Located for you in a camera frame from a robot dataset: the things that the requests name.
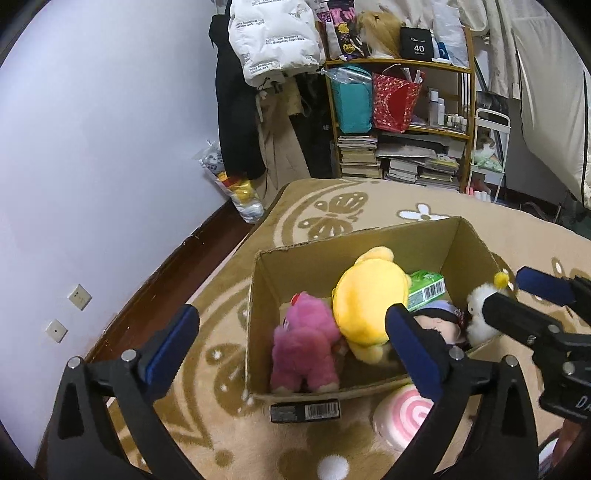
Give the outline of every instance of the cardboard box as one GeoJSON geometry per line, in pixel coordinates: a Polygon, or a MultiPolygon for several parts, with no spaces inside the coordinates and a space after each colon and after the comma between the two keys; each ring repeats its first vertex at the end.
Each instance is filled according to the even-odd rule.
{"type": "Polygon", "coordinates": [[[341,275],[358,256],[378,245],[391,248],[394,261],[409,274],[417,270],[441,273],[449,297],[461,309],[466,308],[467,295],[477,286],[492,282],[500,270],[472,225],[461,217],[358,231],[259,252],[252,279],[246,346],[246,387],[255,398],[273,403],[346,399],[409,383],[404,367],[367,365],[349,352],[338,392],[284,396],[269,391],[273,330],[282,323],[292,296],[305,290],[315,297],[330,299],[341,275]]]}

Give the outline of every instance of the bookshelf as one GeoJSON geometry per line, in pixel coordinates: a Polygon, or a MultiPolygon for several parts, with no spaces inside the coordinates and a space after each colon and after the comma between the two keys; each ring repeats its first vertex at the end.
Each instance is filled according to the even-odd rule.
{"type": "MultiPolygon", "coordinates": [[[[459,94],[466,94],[464,106],[468,108],[468,128],[466,133],[462,133],[459,131],[447,129],[447,128],[434,128],[428,125],[425,126],[418,126],[418,125],[411,125],[408,127],[407,132],[413,134],[434,134],[434,135],[444,135],[446,137],[452,137],[457,140],[462,140],[466,143],[466,148],[464,149],[464,157],[460,162],[460,171],[459,171],[459,179],[460,179],[460,191],[464,192],[466,190],[466,184],[468,180],[468,176],[470,173],[470,158],[472,156],[472,146],[474,143],[474,127],[475,127],[475,115],[476,115],[476,71],[475,71],[475,62],[474,62],[474,48],[472,44],[472,35],[470,29],[468,27],[464,27],[464,34],[466,35],[466,46],[468,50],[468,59],[469,59],[469,68],[463,67],[456,67],[454,65],[448,65],[445,63],[438,63],[434,61],[418,61],[418,60],[405,60],[405,59],[389,59],[389,58],[379,58],[379,59],[354,59],[351,61],[343,61],[343,60],[328,60],[326,62],[326,68],[334,68],[340,67],[347,64],[371,64],[371,65],[383,65],[386,68],[388,65],[396,65],[400,64],[401,66],[408,66],[408,67],[415,67],[418,69],[433,69],[433,70],[442,70],[447,72],[455,72],[457,73],[457,91],[458,95],[455,95],[456,100],[460,100],[459,94]]],[[[332,88],[330,86],[330,79],[326,77],[326,86],[328,88],[328,97],[329,97],[329,107],[330,107],[330,119],[332,122],[332,134],[333,140],[335,142],[335,149],[337,155],[337,162],[339,164],[340,169],[340,162],[341,162],[341,153],[340,149],[336,146],[338,142],[338,138],[341,134],[339,129],[339,123],[336,117],[336,110],[335,110],[335,102],[333,99],[332,88]]]]}

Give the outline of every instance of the red gift bag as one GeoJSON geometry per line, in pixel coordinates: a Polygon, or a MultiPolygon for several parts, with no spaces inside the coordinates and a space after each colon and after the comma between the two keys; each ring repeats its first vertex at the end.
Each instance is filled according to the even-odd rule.
{"type": "Polygon", "coordinates": [[[389,132],[406,131],[421,85],[381,73],[374,73],[373,83],[375,127],[389,132]]]}

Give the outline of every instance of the black box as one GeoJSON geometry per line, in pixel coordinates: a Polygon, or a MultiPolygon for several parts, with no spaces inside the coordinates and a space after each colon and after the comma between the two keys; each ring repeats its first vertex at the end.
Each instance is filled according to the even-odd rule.
{"type": "Polygon", "coordinates": [[[400,56],[407,60],[431,61],[433,59],[431,30],[402,27],[400,29],[400,56]]]}

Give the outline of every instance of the black coat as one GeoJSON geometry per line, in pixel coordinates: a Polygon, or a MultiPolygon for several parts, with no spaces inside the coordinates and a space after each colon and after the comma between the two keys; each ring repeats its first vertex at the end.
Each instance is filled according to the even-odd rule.
{"type": "Polygon", "coordinates": [[[256,179],[265,173],[256,129],[256,89],[247,85],[242,65],[228,39],[230,4],[214,15],[209,38],[217,45],[217,124],[228,176],[256,179]]]}

